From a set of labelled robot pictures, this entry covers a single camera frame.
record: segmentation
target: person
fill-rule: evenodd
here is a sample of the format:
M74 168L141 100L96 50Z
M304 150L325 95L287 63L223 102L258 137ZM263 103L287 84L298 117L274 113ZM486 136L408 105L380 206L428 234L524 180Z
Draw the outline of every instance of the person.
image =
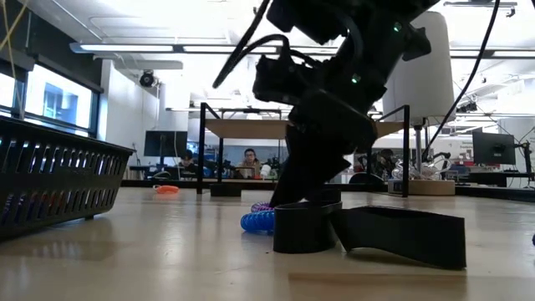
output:
M255 177L260 176L262 164L260 164L260 161L257 159L257 153L255 153L254 149L246 149L243 152L243 155L243 162L237 165L237 170L240 172L240 174L246 179L254 179Z
M383 177L386 175L388 178L392 177L392 171L395 169L395 163L392 161L394 152L391 149L383 149L379 153L375 153L372 156L371 173Z
M188 173L196 173L197 166L193 161L193 152L191 150L186 150L186 154L181 158L181 162L178 164L179 167L183 167L183 171Z

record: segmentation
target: white wall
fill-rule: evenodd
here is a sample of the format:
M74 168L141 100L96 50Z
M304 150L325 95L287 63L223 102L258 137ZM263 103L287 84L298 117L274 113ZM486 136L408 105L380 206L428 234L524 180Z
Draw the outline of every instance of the white wall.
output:
M145 131L157 125L159 100L117 71L110 60L103 62L102 87L98 138L129 148L135 145L142 165L157 162L144 157L143 149ZM135 156L128 163L134 165Z

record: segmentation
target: table surface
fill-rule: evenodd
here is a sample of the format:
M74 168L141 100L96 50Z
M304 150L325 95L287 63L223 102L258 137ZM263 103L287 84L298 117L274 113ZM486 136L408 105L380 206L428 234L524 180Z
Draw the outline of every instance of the table surface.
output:
M370 249L280 254L240 218L269 191L211 198L121 188L93 221L0 244L0 300L533 301L535 206L462 196L343 193L345 208L404 207L464 217L465 271Z

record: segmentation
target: white ceiling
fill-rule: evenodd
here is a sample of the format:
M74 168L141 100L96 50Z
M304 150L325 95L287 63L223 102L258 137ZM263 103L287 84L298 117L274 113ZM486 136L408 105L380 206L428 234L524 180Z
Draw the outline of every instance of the white ceiling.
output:
M260 0L30 0L29 7L40 17L82 43L224 43L235 44L249 26L253 7ZM507 18L507 10L498 15L488 48L534 48L535 31L523 30L535 25L531 0L517 0L516 14ZM477 48L487 29L491 9L446 8L443 2L433 10L446 17L452 48ZM277 29L263 20L255 34L260 38ZM298 30L289 34L294 46L315 45ZM241 99L254 101L251 84L254 64L251 57L238 66L218 90L211 82L226 55L134 54L123 55L134 62L144 60L181 61L182 72L190 80L192 97ZM452 60L454 81L463 85L473 60ZM483 61L470 91L481 99L495 99L496 91L519 77L535 74L534 60Z

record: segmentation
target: black plastic basket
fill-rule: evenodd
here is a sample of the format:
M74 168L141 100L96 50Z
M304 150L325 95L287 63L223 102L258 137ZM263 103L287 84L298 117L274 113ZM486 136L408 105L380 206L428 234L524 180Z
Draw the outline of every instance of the black plastic basket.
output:
M0 117L0 239L109 211L132 150Z

